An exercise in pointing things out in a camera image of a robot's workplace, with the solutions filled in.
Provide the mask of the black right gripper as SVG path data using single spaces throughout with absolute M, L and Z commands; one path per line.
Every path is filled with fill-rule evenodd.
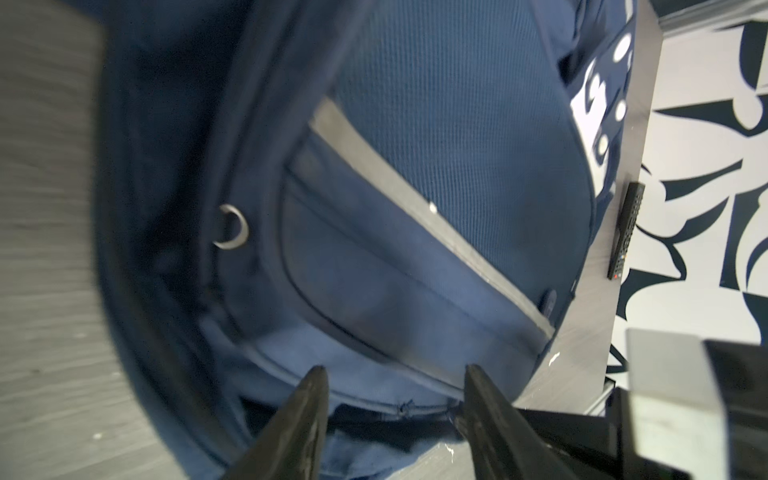
M 604 416 L 517 410 L 544 444 L 575 474 L 573 479 L 690 477 L 675 467 L 645 459 L 635 451 L 629 392 L 626 390 L 612 391 L 607 398 Z M 465 438 L 463 412 L 455 417 L 454 425 Z

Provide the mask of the navy blue student backpack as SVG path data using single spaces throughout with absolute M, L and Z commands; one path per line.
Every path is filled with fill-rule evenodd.
M 129 381 L 218 479 L 314 366 L 320 475 L 516 399 L 615 191 L 633 1 L 81 1 L 105 28 L 96 270 Z

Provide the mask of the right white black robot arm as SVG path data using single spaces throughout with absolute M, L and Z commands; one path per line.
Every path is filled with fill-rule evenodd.
M 479 479 L 763 479 L 767 352 L 632 330 L 600 416 L 517 409 L 471 365 L 459 432 Z

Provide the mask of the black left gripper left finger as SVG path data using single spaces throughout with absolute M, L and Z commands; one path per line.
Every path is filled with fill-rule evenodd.
M 328 405 L 328 375 L 324 367 L 315 366 L 222 479 L 317 479 Z

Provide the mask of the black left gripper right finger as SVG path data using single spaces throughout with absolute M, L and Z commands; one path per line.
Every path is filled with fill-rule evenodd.
M 575 474 L 478 365 L 466 367 L 464 436 L 477 479 L 573 479 Z

